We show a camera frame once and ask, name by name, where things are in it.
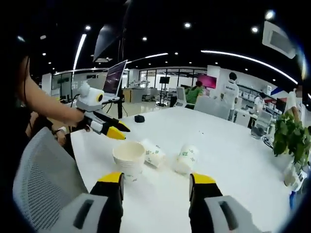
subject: woman's hand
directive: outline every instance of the woman's hand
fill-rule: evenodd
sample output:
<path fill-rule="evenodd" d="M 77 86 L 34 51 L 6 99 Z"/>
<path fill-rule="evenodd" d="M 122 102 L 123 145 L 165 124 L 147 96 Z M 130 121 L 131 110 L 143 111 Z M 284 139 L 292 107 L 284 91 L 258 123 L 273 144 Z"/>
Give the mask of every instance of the woman's hand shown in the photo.
<path fill-rule="evenodd" d="M 66 143 L 66 135 L 63 130 L 56 133 L 58 143 L 63 147 Z"/>

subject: woman's arm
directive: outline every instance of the woman's arm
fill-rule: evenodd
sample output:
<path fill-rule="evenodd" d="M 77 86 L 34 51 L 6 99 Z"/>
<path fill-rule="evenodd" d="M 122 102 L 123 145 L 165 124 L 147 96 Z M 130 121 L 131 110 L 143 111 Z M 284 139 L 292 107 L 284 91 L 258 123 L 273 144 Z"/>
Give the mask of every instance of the woman's arm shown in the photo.
<path fill-rule="evenodd" d="M 84 114 L 75 108 L 70 108 L 42 91 L 31 79 L 28 57 L 25 57 L 19 67 L 17 95 L 31 110 L 70 126 L 76 126 L 83 120 Z"/>

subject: air conditioner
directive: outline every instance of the air conditioner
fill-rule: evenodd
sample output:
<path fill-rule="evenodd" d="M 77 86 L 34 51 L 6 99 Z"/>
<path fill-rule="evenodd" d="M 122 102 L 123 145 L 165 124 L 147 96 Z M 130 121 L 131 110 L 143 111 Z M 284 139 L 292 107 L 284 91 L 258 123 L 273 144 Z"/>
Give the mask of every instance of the air conditioner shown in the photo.
<path fill-rule="evenodd" d="M 265 21 L 263 28 L 262 44 L 268 46 L 290 59 L 296 55 L 296 49 L 286 33 L 277 25 Z"/>

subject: pink screen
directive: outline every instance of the pink screen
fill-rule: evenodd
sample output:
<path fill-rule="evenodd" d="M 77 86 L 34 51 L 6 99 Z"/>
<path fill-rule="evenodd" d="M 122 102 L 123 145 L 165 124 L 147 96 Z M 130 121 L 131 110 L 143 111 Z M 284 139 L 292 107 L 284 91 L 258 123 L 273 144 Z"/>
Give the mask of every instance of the pink screen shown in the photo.
<path fill-rule="evenodd" d="M 214 89 L 216 88 L 217 79 L 215 77 L 205 75 L 205 74 L 199 74 L 198 81 L 201 81 L 203 86 L 214 88 Z"/>

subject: laptop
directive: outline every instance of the laptop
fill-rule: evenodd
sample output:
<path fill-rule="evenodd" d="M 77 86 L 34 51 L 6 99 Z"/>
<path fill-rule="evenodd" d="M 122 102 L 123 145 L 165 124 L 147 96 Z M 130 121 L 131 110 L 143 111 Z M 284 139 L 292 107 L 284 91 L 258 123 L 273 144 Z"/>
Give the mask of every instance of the laptop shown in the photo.
<path fill-rule="evenodd" d="M 118 91 L 121 85 L 122 75 L 124 73 L 124 69 L 126 66 L 127 60 L 120 62 L 113 67 L 110 67 L 106 80 L 104 83 L 103 91 L 104 91 L 104 98 L 103 101 L 105 102 L 112 102 L 119 100 Z"/>

